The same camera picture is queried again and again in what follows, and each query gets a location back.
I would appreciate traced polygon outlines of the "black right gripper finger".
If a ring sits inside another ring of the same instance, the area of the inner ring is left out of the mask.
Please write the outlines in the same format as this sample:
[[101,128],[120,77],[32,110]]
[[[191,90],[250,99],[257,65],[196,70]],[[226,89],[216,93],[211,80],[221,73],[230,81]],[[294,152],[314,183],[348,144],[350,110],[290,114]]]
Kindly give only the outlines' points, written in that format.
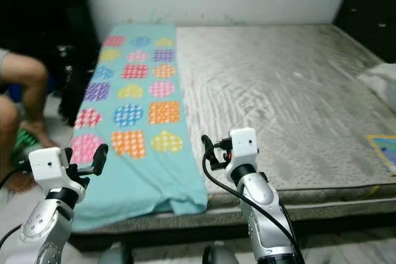
[[215,156],[215,147],[210,137],[207,135],[202,135],[200,141],[204,148],[204,160],[208,161],[210,164],[216,164],[217,159]]

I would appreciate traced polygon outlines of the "teal blanket with colourful shapes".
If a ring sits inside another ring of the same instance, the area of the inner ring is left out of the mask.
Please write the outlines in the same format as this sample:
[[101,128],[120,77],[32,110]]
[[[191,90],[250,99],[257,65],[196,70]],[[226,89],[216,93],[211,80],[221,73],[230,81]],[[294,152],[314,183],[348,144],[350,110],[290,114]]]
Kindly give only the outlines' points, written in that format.
[[72,162],[89,165],[102,143],[108,154],[76,205],[76,232],[206,210],[178,71],[173,25],[119,25],[105,39],[74,123]]

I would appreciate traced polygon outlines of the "blue and yellow picture book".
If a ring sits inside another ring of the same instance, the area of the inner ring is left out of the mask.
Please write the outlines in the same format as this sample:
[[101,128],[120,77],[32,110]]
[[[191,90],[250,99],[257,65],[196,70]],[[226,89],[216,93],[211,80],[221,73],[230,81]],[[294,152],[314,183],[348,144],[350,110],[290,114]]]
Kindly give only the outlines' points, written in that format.
[[396,176],[396,135],[367,135],[366,139],[391,176]]

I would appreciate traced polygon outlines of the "black bag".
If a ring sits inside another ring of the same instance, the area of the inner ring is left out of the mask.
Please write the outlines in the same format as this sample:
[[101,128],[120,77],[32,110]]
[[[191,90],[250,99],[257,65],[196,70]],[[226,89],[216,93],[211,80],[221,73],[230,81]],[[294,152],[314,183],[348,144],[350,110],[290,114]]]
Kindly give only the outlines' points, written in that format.
[[73,127],[96,66],[98,49],[62,45],[57,50],[62,65],[59,113],[64,122]]

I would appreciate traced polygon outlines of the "seated person in grey shorts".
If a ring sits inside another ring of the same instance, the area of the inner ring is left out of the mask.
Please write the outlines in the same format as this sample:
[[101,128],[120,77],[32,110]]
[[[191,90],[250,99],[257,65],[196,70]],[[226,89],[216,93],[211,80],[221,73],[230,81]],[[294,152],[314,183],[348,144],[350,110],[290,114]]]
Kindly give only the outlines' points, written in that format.
[[5,186],[9,192],[22,193],[31,190],[37,183],[29,174],[11,174],[15,165],[12,151],[18,130],[25,129],[45,148],[58,145],[51,139],[43,116],[49,77],[43,63],[29,56],[14,54],[8,49],[0,49],[0,70],[1,84],[22,87],[25,119],[20,117],[14,101],[6,95],[0,97],[0,176],[7,179]]

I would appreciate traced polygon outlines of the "blue plastic container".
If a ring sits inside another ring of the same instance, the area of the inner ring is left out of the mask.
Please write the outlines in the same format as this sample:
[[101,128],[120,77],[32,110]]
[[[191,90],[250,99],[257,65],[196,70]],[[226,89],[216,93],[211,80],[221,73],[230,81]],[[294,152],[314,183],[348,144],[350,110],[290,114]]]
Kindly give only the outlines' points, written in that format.
[[22,101],[22,87],[19,84],[7,84],[5,94],[14,102]]

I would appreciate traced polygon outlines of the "grey patterned quilted mattress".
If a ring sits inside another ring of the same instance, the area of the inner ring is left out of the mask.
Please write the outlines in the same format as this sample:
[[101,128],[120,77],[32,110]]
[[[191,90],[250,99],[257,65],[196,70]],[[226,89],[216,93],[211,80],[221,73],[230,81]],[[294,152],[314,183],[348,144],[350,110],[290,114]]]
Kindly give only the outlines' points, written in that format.
[[396,176],[367,135],[396,136],[396,113],[357,79],[376,58],[329,25],[180,27],[176,62],[207,208],[74,232],[243,224],[239,201],[205,178],[200,138],[254,128],[256,165],[294,221],[396,212]]

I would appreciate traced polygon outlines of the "white pillow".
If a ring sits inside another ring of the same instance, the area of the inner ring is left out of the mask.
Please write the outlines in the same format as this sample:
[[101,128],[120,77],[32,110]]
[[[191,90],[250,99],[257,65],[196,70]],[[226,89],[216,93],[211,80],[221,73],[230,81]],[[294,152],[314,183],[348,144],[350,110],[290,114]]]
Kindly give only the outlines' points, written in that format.
[[396,113],[396,63],[377,64],[357,75],[357,79]]

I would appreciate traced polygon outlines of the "black tufted headboard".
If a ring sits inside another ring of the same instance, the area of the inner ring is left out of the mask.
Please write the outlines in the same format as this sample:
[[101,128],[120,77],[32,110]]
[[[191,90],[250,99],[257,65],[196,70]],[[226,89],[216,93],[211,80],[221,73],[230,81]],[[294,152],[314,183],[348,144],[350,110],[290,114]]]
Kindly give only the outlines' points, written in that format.
[[396,63],[396,0],[344,0],[334,25],[388,63]]

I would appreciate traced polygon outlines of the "dark bed frame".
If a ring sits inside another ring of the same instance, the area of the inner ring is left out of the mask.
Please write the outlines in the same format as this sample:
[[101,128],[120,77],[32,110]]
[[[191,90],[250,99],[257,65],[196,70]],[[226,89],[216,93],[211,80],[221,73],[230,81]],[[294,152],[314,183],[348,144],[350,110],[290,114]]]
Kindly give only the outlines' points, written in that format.
[[[396,212],[354,215],[334,219],[309,219],[295,221],[295,238],[304,241],[310,235],[351,232],[367,228],[396,226]],[[114,242],[126,242],[131,247],[152,247],[187,242],[226,241],[246,238],[248,232],[243,225],[209,226],[200,228],[178,228],[161,231],[132,232],[127,234],[73,235],[69,244],[80,252],[97,252]]]

